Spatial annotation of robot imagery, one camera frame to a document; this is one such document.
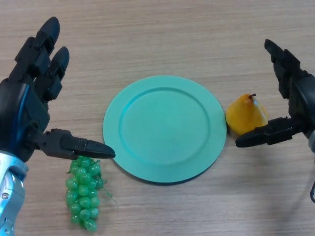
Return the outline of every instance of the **grapes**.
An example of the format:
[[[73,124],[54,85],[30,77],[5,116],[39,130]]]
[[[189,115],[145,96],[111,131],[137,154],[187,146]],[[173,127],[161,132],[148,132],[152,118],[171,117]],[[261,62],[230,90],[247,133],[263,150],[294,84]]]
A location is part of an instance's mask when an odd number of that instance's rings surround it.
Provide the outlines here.
[[[104,188],[106,180],[102,179],[99,162],[99,160],[94,161],[89,157],[79,156],[77,160],[71,162],[68,174],[72,177],[65,181],[66,205],[72,215],[70,221],[89,232],[97,231],[94,220],[99,215],[98,190],[104,189],[112,198],[112,195]]]
[[[81,207],[83,208],[89,208],[91,205],[91,199],[88,197],[82,197],[79,200],[79,204],[81,205]]]
[[[90,175],[96,176],[98,173],[100,173],[100,165],[99,164],[93,164],[90,168]]]
[[[86,220],[84,222],[84,226],[89,232],[96,232],[97,231],[97,225],[96,225],[96,222],[94,220],[91,220],[91,219]]]
[[[75,176],[80,179],[82,174],[85,174],[87,172],[87,170],[83,167],[79,167],[77,170],[77,173],[75,174]]]
[[[96,189],[102,189],[104,187],[104,181],[102,180],[102,178],[100,178],[99,176],[95,176],[94,180],[96,182]]]
[[[89,198],[93,198],[93,197],[97,197],[98,196],[98,192],[96,189],[93,189],[89,192],[88,197]]]
[[[98,197],[91,198],[91,207],[94,208],[98,206],[99,206],[99,198]]]
[[[96,181],[94,179],[91,179],[88,183],[88,188],[92,191],[96,188]]]
[[[79,224],[79,223],[80,223],[80,217],[79,217],[78,215],[73,215],[73,216],[71,217],[71,222],[72,222],[73,224]]]
[[[90,166],[90,159],[87,158],[87,157],[84,157],[82,160],[81,160],[81,166],[83,168],[87,168]]]
[[[97,208],[91,208],[90,212],[91,212],[91,219],[96,219],[98,217],[99,210]]]
[[[91,175],[88,173],[84,173],[80,175],[80,183],[87,184],[91,182]]]
[[[78,182],[77,182],[76,178],[74,178],[74,177],[68,178],[65,181],[65,185],[66,185],[66,187],[68,189],[76,189],[76,188],[78,188]]]
[[[78,171],[78,166],[75,166],[75,165],[73,165],[73,166],[71,166],[70,167],[70,173],[72,173],[73,175],[75,175],[76,173],[77,173],[77,171]]]
[[[87,220],[91,216],[91,212],[88,209],[80,211],[79,217],[81,220]]]
[[[80,211],[81,211],[81,209],[82,209],[82,207],[81,207],[81,205],[78,204],[78,203],[74,203],[74,204],[72,204],[72,205],[70,206],[70,211],[71,211],[71,213],[72,213],[73,215],[79,214]]]
[[[70,191],[67,193],[65,200],[67,202],[67,205],[71,205],[77,200],[78,198],[78,192],[77,191]]]
[[[86,185],[79,185],[78,193],[80,196],[84,197],[89,194],[89,188]]]

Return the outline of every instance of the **pear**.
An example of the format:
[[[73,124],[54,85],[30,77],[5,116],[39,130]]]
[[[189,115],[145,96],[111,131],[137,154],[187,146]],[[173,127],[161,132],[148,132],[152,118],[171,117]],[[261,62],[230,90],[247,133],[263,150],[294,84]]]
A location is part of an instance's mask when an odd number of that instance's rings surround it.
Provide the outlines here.
[[[225,113],[227,124],[238,135],[268,123],[267,112],[255,96],[255,93],[240,96]]]

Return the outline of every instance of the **wood grain surface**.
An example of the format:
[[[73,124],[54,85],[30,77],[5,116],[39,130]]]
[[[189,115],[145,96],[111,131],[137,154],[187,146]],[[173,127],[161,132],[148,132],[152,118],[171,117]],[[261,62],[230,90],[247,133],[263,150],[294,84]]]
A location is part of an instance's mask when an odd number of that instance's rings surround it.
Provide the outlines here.
[[[288,48],[315,73],[314,0],[0,0],[0,77],[29,36],[51,16],[70,63],[50,103],[48,128],[103,142],[104,113],[125,86],[156,74],[204,85],[226,109],[257,93],[270,118],[287,115],[264,40]],[[70,162],[35,152],[17,236],[83,236],[70,224],[65,179]],[[102,162],[107,188],[99,236],[313,236],[309,190],[314,155],[303,135],[274,146],[235,147],[228,138],[215,165],[176,186],[131,179]]]

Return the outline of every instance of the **robotic hand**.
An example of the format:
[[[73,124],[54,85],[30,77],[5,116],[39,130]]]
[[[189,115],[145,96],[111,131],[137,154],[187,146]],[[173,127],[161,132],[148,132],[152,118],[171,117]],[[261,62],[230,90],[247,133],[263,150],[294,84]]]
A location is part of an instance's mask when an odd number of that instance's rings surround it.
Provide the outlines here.
[[[315,152],[315,77],[300,68],[300,61],[287,49],[282,50],[274,42],[267,39],[265,49],[271,55],[274,71],[279,82],[279,92],[289,100],[291,118],[276,118],[268,121],[236,140],[240,148],[261,144],[276,144],[292,139],[297,133],[309,140],[309,147]],[[314,198],[315,183],[311,189],[311,200]]]
[[[14,235],[14,223],[24,202],[26,162],[35,149],[47,156],[74,160],[78,155],[114,158],[107,145],[76,138],[67,130],[45,132],[49,122],[48,102],[62,89],[69,63],[62,47],[50,61],[60,32],[56,17],[50,18],[30,37],[15,58],[8,78],[0,83],[0,236]]]

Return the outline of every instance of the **teal plate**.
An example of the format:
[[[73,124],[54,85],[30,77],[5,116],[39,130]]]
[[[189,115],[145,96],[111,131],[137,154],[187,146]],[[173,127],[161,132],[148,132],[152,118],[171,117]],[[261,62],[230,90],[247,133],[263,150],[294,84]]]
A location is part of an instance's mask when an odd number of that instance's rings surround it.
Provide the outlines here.
[[[170,184],[192,179],[215,162],[226,140],[226,121],[220,103],[202,85],[159,75],[114,98],[103,135],[127,173]]]

